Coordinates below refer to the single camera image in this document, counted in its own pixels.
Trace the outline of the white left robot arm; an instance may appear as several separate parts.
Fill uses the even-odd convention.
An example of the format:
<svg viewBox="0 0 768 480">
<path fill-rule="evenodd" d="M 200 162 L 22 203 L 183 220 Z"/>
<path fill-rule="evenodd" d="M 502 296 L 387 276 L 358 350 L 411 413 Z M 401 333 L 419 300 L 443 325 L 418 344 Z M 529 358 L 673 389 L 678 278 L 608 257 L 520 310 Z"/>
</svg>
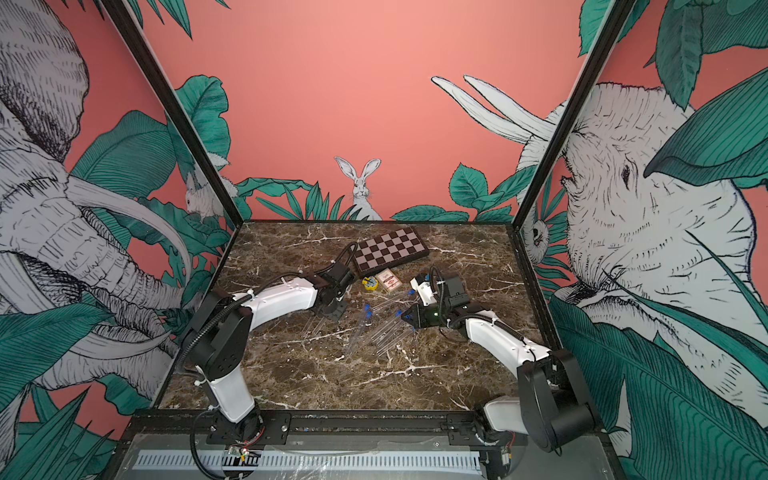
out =
<svg viewBox="0 0 768 480">
<path fill-rule="evenodd" d="M 256 411 L 241 370 L 250 333 L 299 311 L 340 318 L 355 280 L 350 267 L 335 262 L 313 273 L 277 275 L 244 293 L 215 290 L 204 298 L 182 336 L 178 365 L 193 366 L 218 412 L 239 424 Z"/>
</svg>

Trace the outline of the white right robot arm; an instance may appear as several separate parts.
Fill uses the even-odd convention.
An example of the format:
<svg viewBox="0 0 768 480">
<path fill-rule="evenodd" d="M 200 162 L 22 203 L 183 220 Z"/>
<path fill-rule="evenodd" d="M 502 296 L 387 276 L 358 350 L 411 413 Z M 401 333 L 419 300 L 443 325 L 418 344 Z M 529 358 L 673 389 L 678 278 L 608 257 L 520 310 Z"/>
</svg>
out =
<svg viewBox="0 0 768 480">
<path fill-rule="evenodd" d="M 515 397 L 482 407 L 494 432 L 522 434 L 545 452 L 602 426 L 602 420 L 573 354 L 552 350 L 515 330 L 491 309 L 470 299 L 460 277 L 436 273 L 410 281 L 418 300 L 401 314 L 415 329 L 446 327 L 493 355 L 517 381 Z"/>
</svg>

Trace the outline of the clear test tube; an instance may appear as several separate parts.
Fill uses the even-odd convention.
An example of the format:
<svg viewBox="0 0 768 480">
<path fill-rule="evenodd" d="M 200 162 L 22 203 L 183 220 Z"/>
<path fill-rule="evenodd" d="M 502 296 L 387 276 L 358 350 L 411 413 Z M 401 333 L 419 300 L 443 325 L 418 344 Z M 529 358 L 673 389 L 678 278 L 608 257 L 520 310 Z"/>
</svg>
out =
<svg viewBox="0 0 768 480">
<path fill-rule="evenodd" d="M 303 337 L 305 339 L 308 339 L 310 337 L 315 336 L 319 330 L 322 328 L 322 325 L 324 323 L 324 318 L 322 316 L 313 314 L 307 324 L 305 325 L 305 328 L 303 330 Z"/>
</svg>

